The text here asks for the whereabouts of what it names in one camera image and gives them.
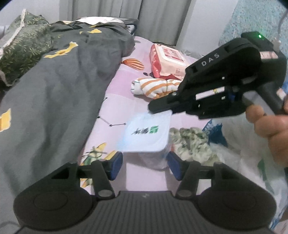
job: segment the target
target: human hand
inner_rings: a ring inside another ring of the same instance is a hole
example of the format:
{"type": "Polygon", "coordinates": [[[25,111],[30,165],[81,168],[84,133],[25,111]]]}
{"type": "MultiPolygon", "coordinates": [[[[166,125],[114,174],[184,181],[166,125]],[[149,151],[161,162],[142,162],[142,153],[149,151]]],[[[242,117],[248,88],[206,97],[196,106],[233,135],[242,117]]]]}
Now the human hand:
{"type": "MultiPolygon", "coordinates": [[[[288,113],[288,96],[285,98],[284,110],[288,113]]],[[[255,133],[268,139],[275,162],[288,167],[288,116],[264,114],[263,108],[259,105],[252,105],[246,109],[246,119],[254,124],[255,133]]]]}

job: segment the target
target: striped cloth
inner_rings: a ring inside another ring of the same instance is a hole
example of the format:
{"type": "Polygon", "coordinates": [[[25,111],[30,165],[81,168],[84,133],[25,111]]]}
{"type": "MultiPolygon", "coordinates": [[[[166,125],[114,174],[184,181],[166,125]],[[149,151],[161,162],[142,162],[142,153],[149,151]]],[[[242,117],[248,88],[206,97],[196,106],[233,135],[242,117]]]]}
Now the striped cloth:
{"type": "Polygon", "coordinates": [[[178,89],[179,80],[155,79],[155,78],[138,78],[132,82],[131,92],[134,95],[144,94],[153,99],[164,97],[178,89]]]}

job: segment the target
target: device handle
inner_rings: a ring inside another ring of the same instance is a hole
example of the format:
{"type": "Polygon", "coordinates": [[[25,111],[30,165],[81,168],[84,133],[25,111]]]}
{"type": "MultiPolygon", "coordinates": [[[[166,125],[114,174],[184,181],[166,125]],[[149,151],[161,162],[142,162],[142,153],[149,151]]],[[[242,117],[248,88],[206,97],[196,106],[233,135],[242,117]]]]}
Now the device handle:
{"type": "Polygon", "coordinates": [[[275,82],[268,82],[257,88],[257,93],[263,98],[275,115],[288,115],[284,110],[285,95],[277,94],[279,87],[275,82]]]}

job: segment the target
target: pink bed sheet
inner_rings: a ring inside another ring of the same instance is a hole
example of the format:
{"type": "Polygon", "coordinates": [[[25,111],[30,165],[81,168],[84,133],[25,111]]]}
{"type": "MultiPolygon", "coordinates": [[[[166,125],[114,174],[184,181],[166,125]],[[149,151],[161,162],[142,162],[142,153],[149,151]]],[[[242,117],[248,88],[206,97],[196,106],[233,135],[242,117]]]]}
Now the pink bed sheet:
{"type": "MultiPolygon", "coordinates": [[[[110,153],[117,150],[117,144],[132,116],[139,112],[146,112],[148,102],[145,96],[134,96],[131,91],[131,82],[137,78],[147,77],[143,73],[151,73],[149,52],[152,42],[135,37],[135,49],[130,56],[123,58],[115,77],[107,88],[105,99],[99,112],[99,117],[85,145],[85,152],[102,144],[102,150],[110,153]]],[[[192,64],[196,59],[187,57],[192,64]]],[[[203,128],[206,120],[198,120],[195,116],[185,113],[174,114],[170,127],[175,128],[203,128]]],[[[123,166],[116,178],[111,182],[115,193],[120,190],[158,191],[171,190],[175,192],[179,182],[171,174],[169,168],[153,170],[146,168],[138,154],[124,154],[123,166]]],[[[91,186],[85,189],[93,194],[91,186]]]]}

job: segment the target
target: ridged black surface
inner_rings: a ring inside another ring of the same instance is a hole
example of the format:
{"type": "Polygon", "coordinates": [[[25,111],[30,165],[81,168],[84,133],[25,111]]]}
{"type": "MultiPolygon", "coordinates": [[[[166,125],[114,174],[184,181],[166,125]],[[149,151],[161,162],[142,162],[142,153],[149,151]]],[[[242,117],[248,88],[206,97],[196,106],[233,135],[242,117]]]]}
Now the ridged black surface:
{"type": "Polygon", "coordinates": [[[206,221],[192,202],[175,199],[169,191],[122,191],[101,201],[94,212],[72,228],[54,232],[23,228],[17,234],[272,234],[268,229],[229,231],[206,221]]]}

